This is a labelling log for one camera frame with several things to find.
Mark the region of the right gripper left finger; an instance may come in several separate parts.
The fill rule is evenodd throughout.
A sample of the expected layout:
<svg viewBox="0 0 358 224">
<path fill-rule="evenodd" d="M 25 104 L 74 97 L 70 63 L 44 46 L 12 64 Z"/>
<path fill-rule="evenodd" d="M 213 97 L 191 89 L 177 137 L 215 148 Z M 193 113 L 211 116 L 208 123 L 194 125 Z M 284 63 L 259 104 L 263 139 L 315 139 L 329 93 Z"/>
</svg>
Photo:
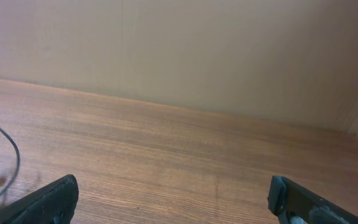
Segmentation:
<svg viewBox="0 0 358 224">
<path fill-rule="evenodd" d="M 75 176 L 65 175 L 0 209 L 0 224 L 70 224 L 78 195 Z"/>
</svg>

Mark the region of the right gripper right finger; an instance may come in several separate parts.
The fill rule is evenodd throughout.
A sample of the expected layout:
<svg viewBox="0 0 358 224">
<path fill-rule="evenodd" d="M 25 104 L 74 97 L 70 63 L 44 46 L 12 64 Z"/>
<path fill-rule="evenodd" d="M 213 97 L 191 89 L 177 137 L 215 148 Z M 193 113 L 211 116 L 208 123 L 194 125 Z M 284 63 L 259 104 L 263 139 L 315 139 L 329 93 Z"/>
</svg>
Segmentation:
<svg viewBox="0 0 358 224">
<path fill-rule="evenodd" d="M 278 175 L 271 179 L 268 209 L 280 224 L 358 224 L 358 216 Z"/>
</svg>

